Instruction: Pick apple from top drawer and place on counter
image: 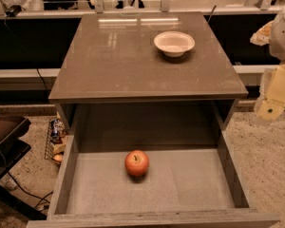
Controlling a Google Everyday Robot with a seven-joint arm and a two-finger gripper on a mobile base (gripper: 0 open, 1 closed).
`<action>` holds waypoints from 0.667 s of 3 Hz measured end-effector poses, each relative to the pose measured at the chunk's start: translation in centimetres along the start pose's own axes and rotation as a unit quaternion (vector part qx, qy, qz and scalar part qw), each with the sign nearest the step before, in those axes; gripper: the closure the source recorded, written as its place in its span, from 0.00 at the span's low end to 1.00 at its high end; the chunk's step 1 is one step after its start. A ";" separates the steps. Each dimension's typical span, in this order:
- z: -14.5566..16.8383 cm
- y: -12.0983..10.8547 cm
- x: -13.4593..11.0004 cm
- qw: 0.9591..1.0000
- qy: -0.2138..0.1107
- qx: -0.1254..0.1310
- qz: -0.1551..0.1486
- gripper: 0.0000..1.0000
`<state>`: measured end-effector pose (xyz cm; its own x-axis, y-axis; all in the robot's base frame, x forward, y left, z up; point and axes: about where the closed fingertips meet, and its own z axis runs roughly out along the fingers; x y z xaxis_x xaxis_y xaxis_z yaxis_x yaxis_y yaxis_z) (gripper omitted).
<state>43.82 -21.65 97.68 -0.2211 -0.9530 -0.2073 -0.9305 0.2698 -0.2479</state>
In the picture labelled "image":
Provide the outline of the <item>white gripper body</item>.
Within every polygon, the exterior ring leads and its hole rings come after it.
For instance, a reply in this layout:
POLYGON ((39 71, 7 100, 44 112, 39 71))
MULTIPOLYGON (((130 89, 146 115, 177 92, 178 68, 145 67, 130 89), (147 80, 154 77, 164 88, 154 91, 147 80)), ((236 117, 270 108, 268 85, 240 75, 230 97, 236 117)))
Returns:
POLYGON ((272 72, 265 97, 267 100, 285 102, 285 64, 278 66, 272 72))

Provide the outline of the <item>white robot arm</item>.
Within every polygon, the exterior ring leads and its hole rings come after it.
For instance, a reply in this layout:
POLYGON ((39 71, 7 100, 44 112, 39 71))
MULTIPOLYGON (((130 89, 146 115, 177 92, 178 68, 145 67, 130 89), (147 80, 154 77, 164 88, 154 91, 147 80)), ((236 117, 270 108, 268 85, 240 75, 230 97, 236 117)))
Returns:
POLYGON ((256 115, 263 121, 276 120, 285 110, 285 6, 275 19, 253 34, 254 45, 269 45, 270 54, 280 61, 276 69, 266 69, 261 78, 256 115))

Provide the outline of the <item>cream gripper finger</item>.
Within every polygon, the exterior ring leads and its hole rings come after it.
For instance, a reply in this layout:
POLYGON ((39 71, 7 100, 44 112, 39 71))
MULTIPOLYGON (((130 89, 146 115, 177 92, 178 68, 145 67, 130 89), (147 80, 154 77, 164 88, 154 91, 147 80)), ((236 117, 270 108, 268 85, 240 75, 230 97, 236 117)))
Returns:
POLYGON ((255 113, 264 121, 275 121, 285 110, 285 101, 281 102, 275 99, 256 100, 255 113))
POLYGON ((255 32, 250 38, 250 42, 257 46, 267 45, 270 41, 271 29, 273 22, 270 21, 255 32))

